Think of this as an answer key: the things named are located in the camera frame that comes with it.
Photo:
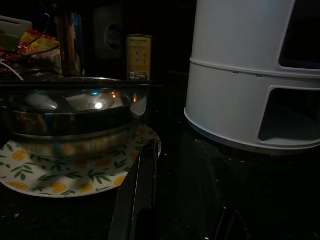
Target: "stainless steel bowl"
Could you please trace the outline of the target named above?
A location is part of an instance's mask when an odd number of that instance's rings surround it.
[[[139,88],[2,93],[0,115],[13,141],[39,157],[79,159],[130,139],[147,106]]]

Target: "white cable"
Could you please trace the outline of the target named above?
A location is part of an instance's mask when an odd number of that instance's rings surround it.
[[[10,67],[9,65],[3,63],[0,61],[0,64],[2,64],[3,66],[7,67],[9,70],[11,70],[21,81],[24,81],[24,79],[22,78],[22,76],[19,75],[19,73],[17,73],[12,67]]]

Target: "dark countertop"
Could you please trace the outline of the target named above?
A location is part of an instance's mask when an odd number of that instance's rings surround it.
[[[222,146],[189,127],[185,99],[176,88],[148,99],[144,121],[162,141],[156,239],[219,240],[228,229],[226,239],[320,239],[320,150],[269,156]],[[116,196],[39,198],[0,184],[0,238],[106,240]]]

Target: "plate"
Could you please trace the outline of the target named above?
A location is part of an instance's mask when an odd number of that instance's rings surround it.
[[[119,187],[136,161],[140,149],[157,139],[157,133],[140,125],[134,137],[116,150],[82,160],[49,160],[37,157],[9,141],[0,150],[0,182],[26,195],[74,198]]]

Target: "tin can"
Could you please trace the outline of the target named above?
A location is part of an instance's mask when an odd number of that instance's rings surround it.
[[[126,39],[126,77],[128,80],[151,80],[152,36],[129,35]]]

